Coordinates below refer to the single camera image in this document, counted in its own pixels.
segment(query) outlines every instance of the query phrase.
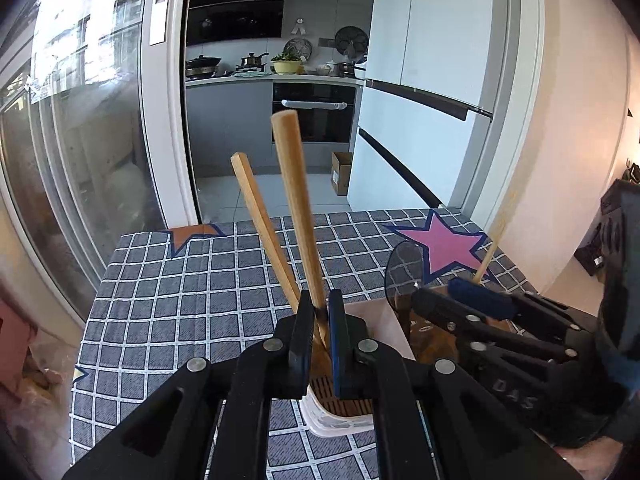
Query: cardboard box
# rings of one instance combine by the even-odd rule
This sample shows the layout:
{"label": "cardboard box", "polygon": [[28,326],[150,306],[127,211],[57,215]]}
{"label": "cardboard box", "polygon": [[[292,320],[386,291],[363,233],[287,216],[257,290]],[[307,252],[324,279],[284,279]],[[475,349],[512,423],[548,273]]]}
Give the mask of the cardboard box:
{"label": "cardboard box", "polygon": [[345,196],[349,189],[353,153],[334,152],[331,159],[331,185],[336,195]]}

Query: hand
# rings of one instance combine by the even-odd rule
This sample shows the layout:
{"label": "hand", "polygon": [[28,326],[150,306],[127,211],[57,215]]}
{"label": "hand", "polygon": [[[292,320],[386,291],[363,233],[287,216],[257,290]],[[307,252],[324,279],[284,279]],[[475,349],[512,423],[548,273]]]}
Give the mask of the hand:
{"label": "hand", "polygon": [[615,468],[622,448],[623,445],[619,442],[603,436],[579,449],[554,449],[583,476],[584,480],[605,480]]}

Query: tablecloth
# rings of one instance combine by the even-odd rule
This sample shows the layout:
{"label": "tablecloth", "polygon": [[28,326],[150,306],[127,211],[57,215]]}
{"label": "tablecloth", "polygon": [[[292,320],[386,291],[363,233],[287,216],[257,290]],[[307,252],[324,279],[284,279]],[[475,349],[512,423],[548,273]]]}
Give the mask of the tablecloth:
{"label": "tablecloth", "polygon": [[[420,226],[429,210],[318,214],[315,234],[327,288],[347,303],[382,298],[392,248],[385,225]],[[478,226],[457,210],[437,210],[454,230]],[[290,217],[272,219],[296,279],[306,286]],[[224,236],[191,239],[175,256],[170,234],[124,235],[97,292],[78,356],[84,377],[72,387],[72,461],[79,460],[173,372],[194,356],[219,362],[273,333],[292,314],[252,222],[217,225]],[[486,254],[490,240],[478,251]],[[500,250],[490,269],[504,290],[534,292]],[[462,268],[436,280],[443,285]],[[314,436],[295,400],[274,400],[268,479],[371,480],[378,477],[372,431]]]}

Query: door frame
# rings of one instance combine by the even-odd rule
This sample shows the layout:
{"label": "door frame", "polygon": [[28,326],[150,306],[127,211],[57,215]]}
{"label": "door frame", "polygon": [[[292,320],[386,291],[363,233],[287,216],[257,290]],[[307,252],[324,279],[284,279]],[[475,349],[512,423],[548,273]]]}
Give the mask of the door frame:
{"label": "door frame", "polygon": [[[186,1],[145,0],[142,16],[140,110],[156,195],[169,229],[200,223],[184,120]],[[164,41],[156,43],[150,30],[158,4],[164,4],[166,21]]]}
{"label": "door frame", "polygon": [[514,206],[515,198],[507,196],[507,191],[529,131],[540,85],[545,39],[545,0],[521,2],[525,4],[520,6],[520,32],[513,88],[507,95],[507,102],[497,104],[497,107],[506,107],[500,139],[477,203],[470,210],[463,209],[486,232],[501,231],[506,219],[496,221],[500,208],[503,205],[507,208]]}
{"label": "door frame", "polygon": [[481,95],[481,108],[492,111],[491,123],[488,128],[478,123],[474,125],[452,197],[455,199],[453,205],[459,206],[467,217],[476,207],[494,163],[513,89],[519,41],[520,0],[494,0],[489,56]]}

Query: orange star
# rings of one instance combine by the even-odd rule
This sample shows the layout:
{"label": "orange star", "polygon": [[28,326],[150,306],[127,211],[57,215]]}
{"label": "orange star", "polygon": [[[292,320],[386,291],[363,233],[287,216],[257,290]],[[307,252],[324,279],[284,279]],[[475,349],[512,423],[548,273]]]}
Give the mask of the orange star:
{"label": "orange star", "polygon": [[215,224],[200,224],[162,231],[169,233],[171,242],[171,257],[175,258],[189,240],[206,240],[207,238],[222,238],[226,235]]}

